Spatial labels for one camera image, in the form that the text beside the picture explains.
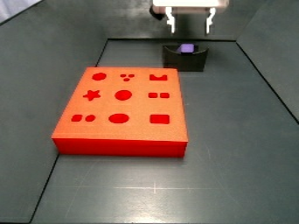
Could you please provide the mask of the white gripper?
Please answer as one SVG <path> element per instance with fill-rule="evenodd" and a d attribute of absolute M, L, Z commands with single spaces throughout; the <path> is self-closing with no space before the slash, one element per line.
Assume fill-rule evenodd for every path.
<path fill-rule="evenodd" d="M 175 33 L 174 14 L 208 13 L 206 19 L 206 34 L 210 34 L 216 11 L 224 11 L 229 5 L 230 0 L 152 0 L 154 13 L 166 13 L 171 33 Z"/>

